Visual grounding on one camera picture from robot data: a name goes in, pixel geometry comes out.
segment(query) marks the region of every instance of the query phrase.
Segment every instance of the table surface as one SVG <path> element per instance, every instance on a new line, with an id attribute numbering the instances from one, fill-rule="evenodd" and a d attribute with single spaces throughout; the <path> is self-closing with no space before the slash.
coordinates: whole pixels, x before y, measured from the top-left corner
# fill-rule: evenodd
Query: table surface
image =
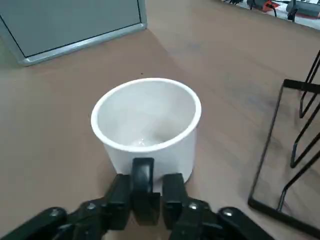
<path id="1" fill-rule="evenodd" d="M 305 79 L 320 32 L 216 0 L 147 0 L 146 6 L 147 30 L 38 65 L 17 66 L 0 44 L 0 236 L 45 208 L 73 211 L 102 196 L 116 173 L 91 130 L 93 106 L 121 83 L 162 77 L 187 84 L 202 103 L 189 195 L 214 211 L 240 208 L 277 240 L 312 239 L 248 208 L 247 197 L 282 81 Z M 270 190 L 279 197 L 279 163 L 288 163 L 301 127 L 292 123 L 298 95 L 287 97 L 290 110 L 280 113 L 264 196 Z M 312 208 L 318 171 L 312 171 L 292 190 L 303 191 L 291 196 L 299 200 L 292 204 L 320 225 Z M 168 236 L 163 224 L 140 227 L 131 219 L 125 231 L 106 238 Z"/>

